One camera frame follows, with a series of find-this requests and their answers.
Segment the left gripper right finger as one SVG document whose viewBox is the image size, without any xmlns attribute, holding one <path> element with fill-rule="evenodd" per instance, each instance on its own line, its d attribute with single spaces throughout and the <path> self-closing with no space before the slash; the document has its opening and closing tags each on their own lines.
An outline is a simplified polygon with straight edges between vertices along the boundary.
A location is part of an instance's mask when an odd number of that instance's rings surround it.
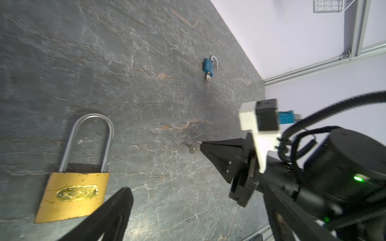
<svg viewBox="0 0 386 241">
<path fill-rule="evenodd" d="M 268 186 L 264 202 L 276 241 L 336 241 L 280 189 Z"/>
</svg>

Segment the small silver key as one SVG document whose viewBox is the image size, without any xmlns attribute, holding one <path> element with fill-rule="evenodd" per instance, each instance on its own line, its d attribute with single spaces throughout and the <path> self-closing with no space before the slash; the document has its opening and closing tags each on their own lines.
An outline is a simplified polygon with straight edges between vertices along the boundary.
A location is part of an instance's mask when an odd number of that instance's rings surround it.
<svg viewBox="0 0 386 241">
<path fill-rule="evenodd" d="M 193 153 L 195 153 L 197 151 L 200 151 L 201 144 L 202 144 L 202 142 L 200 142 L 200 141 L 195 141 L 195 142 L 189 141 L 189 142 L 186 142 L 186 146 L 188 147 L 189 152 L 191 154 L 193 154 Z"/>
</svg>

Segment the brass padlock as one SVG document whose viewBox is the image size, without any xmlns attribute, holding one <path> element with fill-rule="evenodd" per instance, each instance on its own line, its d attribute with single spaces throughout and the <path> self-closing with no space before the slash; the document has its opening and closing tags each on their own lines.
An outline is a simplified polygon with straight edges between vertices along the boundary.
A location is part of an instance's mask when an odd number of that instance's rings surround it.
<svg viewBox="0 0 386 241">
<path fill-rule="evenodd" d="M 67 172 L 79 128 L 85 121 L 92 118 L 103 120 L 108 127 L 108 139 L 105 145 L 101 170 L 98 173 Z M 103 114 L 86 114 L 75 122 L 59 171 L 51 173 L 48 179 L 35 223 L 50 223 L 89 216 L 103 204 L 110 178 L 107 166 L 113 137 L 113 123 Z"/>
</svg>

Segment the blue padlock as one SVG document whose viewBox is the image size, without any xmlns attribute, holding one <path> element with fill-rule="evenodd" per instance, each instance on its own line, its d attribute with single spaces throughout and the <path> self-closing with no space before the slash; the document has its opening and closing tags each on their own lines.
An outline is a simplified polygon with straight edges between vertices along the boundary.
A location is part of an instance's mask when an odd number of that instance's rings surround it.
<svg viewBox="0 0 386 241">
<path fill-rule="evenodd" d="M 206 75 L 212 77 L 214 75 L 214 69 L 219 68 L 218 59 L 212 55 L 210 58 L 204 59 L 203 71 Z"/>
</svg>

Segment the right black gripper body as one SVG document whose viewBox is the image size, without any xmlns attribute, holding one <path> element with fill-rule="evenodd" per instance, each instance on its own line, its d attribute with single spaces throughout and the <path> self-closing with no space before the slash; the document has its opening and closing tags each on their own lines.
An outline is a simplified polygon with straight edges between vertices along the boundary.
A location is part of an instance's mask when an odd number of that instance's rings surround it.
<svg viewBox="0 0 386 241">
<path fill-rule="evenodd" d="M 241 152 L 241 164 L 232 180 L 229 197 L 241 207 L 246 207 L 259 186 L 259 163 L 251 133 L 246 135 Z"/>
</svg>

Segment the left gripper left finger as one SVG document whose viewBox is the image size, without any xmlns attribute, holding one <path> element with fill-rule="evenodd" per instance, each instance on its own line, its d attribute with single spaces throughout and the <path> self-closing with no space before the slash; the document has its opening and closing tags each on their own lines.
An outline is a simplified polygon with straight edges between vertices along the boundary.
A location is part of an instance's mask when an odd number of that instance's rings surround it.
<svg viewBox="0 0 386 241">
<path fill-rule="evenodd" d="M 134 203 L 132 191 L 121 188 L 61 241 L 121 241 Z"/>
</svg>

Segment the long silver key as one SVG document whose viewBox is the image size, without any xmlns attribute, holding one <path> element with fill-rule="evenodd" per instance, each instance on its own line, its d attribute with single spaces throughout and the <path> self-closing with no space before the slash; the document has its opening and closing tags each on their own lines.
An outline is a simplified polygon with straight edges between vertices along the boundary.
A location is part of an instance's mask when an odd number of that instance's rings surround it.
<svg viewBox="0 0 386 241">
<path fill-rule="evenodd" d="M 210 76 L 210 74 L 206 75 L 204 82 L 205 82 L 206 85 L 210 85 L 211 84 L 211 76 Z"/>
</svg>

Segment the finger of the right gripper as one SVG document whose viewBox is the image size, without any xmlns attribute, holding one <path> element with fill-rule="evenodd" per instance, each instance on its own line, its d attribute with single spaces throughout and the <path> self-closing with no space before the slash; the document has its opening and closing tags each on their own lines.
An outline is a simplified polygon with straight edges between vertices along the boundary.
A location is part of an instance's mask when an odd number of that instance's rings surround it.
<svg viewBox="0 0 386 241">
<path fill-rule="evenodd" d="M 244 167 L 243 146 L 201 143 L 200 151 L 212 162 L 229 184 Z"/>
<path fill-rule="evenodd" d="M 243 138 L 229 139 L 222 141 L 204 141 L 200 144 L 200 148 L 243 148 L 245 140 Z"/>
</svg>

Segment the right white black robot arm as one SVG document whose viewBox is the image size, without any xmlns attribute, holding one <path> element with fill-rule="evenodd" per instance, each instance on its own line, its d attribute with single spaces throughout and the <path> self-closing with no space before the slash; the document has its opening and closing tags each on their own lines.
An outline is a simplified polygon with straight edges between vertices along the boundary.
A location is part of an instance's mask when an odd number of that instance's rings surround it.
<svg viewBox="0 0 386 241">
<path fill-rule="evenodd" d="M 303 168 L 269 156 L 263 173 L 251 134 L 203 142 L 200 149 L 231 184 L 229 196 L 240 206 L 253 192 L 275 187 L 341 240 L 386 238 L 386 148 L 366 135 L 332 130 Z"/>
</svg>

